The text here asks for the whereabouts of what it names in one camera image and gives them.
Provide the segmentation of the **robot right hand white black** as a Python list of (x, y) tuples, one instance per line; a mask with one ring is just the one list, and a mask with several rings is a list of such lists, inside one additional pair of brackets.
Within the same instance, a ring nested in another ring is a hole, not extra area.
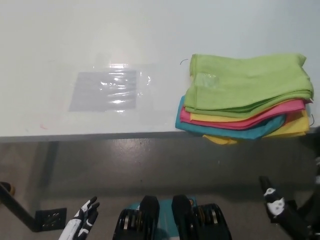
[(260, 176), (264, 205), (270, 222), (278, 224), (293, 240), (320, 238), (320, 157), (315, 158), (315, 189), (310, 198), (297, 207), (295, 200), (286, 200), (267, 176)]

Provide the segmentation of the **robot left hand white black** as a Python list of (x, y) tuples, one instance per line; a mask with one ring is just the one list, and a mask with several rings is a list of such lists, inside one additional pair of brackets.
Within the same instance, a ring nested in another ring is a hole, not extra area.
[(88, 200), (68, 221), (58, 240), (86, 240), (97, 217), (98, 207), (97, 197)]

